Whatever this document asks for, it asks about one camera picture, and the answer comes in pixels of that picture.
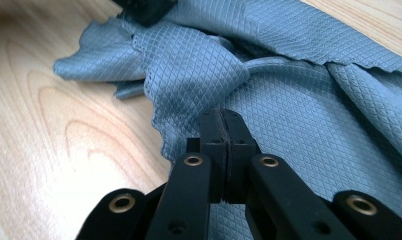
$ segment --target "blue cloth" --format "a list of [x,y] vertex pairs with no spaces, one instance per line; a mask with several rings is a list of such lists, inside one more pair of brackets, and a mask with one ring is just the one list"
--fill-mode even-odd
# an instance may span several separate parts
[[[121,98],[143,86],[171,161],[200,112],[229,108],[316,194],[362,191],[402,217],[402,57],[299,1],[182,0],[151,28],[93,22],[54,71],[124,81]],[[252,238],[242,206],[214,205],[210,222],[211,239]]]

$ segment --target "fabric fold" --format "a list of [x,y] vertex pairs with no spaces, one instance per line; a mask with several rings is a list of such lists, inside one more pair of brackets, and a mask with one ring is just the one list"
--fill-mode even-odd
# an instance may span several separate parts
[[[202,111],[229,108],[319,196],[362,191],[402,217],[402,57],[304,3],[182,0],[151,28],[123,13],[54,72],[113,82],[118,98],[143,87],[172,162]],[[240,208],[212,208],[210,239],[252,237]]]

